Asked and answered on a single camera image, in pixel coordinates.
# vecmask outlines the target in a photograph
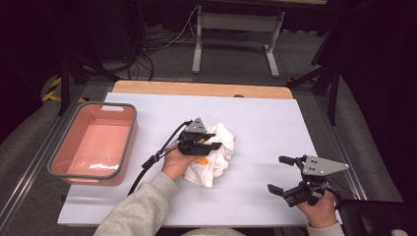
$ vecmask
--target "wooden table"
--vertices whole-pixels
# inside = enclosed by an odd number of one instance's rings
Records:
[[[291,90],[284,87],[237,86],[195,83],[118,81],[114,92],[143,94],[176,94],[206,96],[245,96],[252,98],[293,99]]]

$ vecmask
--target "gray sleeve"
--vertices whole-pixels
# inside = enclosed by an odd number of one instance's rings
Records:
[[[154,235],[168,214],[168,203],[177,190],[175,182],[159,172],[117,205],[94,235]]]
[[[309,224],[307,225],[307,231],[309,231],[310,236],[344,236],[339,222],[327,228],[313,228]]]

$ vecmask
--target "crumpled towel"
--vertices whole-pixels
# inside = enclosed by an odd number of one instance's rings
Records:
[[[212,187],[212,180],[220,177],[228,168],[229,160],[235,152],[236,136],[230,133],[220,122],[213,128],[207,128],[208,134],[215,134],[205,144],[222,143],[207,156],[201,156],[192,162],[184,174],[184,178],[198,185]]]

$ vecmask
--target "pink bin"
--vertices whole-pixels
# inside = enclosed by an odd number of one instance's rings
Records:
[[[49,172],[69,184],[121,184],[138,131],[136,116],[131,104],[81,105],[49,160]]]

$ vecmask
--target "white board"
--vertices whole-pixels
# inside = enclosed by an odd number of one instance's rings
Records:
[[[279,163],[280,155],[316,155],[297,101],[214,96],[110,93],[107,102],[133,104],[139,130],[124,182],[117,187],[73,185],[59,224],[97,225],[123,201],[142,170],[184,121],[200,117],[206,127],[222,122],[236,135],[236,153],[228,170],[212,188],[177,181],[180,191],[170,203],[163,225],[172,227],[270,227],[305,225],[297,207],[268,191],[267,184],[285,190],[301,181],[300,170]],[[163,159],[143,178],[160,171]]]

